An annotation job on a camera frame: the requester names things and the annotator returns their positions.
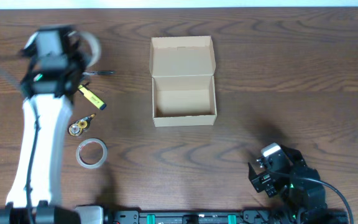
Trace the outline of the cardboard box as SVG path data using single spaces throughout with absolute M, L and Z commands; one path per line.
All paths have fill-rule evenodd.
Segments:
M 217 118 L 210 36 L 153 37 L 149 70 L 156 127 L 212 126 Z

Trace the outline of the yellow correction tape dispenser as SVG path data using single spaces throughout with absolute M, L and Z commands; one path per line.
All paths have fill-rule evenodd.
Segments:
M 69 135 L 74 137 L 80 136 L 90 127 L 91 121 L 95 116 L 96 114 L 93 113 L 89 116 L 85 116 L 84 118 L 75 121 L 74 123 L 71 123 L 67 129 Z

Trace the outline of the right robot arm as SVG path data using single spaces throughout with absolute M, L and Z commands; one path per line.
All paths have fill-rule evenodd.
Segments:
M 283 206 L 268 215 L 269 223 L 312 223 L 326 214 L 326 192 L 318 171 L 308 167 L 301 152 L 273 143 L 257 159 L 263 172 L 249 165 L 254 189 L 270 198 L 278 195 Z

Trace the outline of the white-core clear tape roll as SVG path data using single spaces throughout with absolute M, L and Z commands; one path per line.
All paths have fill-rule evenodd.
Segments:
M 101 58 L 101 44 L 98 38 L 90 32 L 79 31 L 80 39 L 84 40 L 90 47 L 90 53 L 81 50 L 86 68 L 92 67 Z

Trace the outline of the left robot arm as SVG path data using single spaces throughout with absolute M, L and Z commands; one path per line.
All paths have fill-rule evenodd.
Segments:
M 61 168 L 73 96 L 84 72 L 101 56 L 97 38 L 71 25 L 43 26 L 21 50 L 30 59 L 17 84 L 24 97 L 24 133 L 13 185 L 0 223 L 80 223 L 63 208 Z

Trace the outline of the clear tape roll red-print core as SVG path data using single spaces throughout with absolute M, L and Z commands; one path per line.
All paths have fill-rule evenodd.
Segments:
M 94 164 L 88 164 L 81 158 L 80 152 L 86 145 L 92 144 L 92 143 L 96 143 L 101 146 L 103 155 L 98 162 L 96 162 Z M 80 166 L 82 166 L 86 169 L 97 169 L 97 168 L 101 167 L 104 164 L 104 162 L 106 161 L 107 156 L 108 156 L 107 146 L 105 145 L 105 143 L 102 140 L 97 139 L 97 138 L 85 139 L 78 145 L 78 147 L 76 149 L 76 160 Z

